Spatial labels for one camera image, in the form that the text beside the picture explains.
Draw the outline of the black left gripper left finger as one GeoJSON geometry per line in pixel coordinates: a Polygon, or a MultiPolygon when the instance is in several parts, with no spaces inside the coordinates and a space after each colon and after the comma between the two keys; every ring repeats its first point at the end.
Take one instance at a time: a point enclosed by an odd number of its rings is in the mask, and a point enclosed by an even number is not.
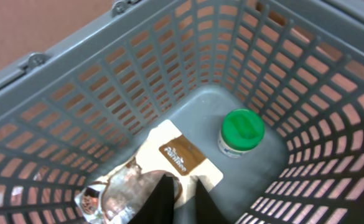
{"type": "Polygon", "coordinates": [[[146,203],[129,224],[172,224],[174,218],[174,180],[163,175],[146,203]]]}

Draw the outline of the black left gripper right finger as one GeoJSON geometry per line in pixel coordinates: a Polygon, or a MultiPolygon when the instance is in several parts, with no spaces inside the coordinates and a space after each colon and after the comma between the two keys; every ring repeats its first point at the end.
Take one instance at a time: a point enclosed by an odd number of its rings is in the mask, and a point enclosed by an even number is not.
{"type": "Polygon", "coordinates": [[[200,179],[195,188],[196,224],[228,224],[200,179]]]}

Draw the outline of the brown white snack pouch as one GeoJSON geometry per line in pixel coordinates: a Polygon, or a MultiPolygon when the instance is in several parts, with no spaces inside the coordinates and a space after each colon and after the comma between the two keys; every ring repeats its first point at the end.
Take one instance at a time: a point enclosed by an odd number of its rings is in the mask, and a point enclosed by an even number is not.
{"type": "Polygon", "coordinates": [[[223,178],[220,169],[167,119],[150,130],[132,158],[97,177],[75,203],[88,223],[127,223],[163,175],[173,179],[174,208],[194,196],[197,179],[212,190],[223,178]]]}

